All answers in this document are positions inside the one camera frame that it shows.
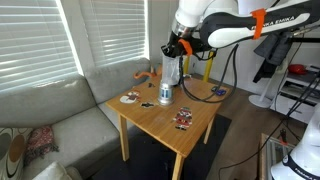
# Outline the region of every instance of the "window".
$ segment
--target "window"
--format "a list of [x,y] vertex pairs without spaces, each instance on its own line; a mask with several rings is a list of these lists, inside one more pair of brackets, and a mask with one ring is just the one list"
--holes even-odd
[[78,72],[55,0],[1,0],[0,92]]
[[147,0],[79,0],[96,66],[149,58]]

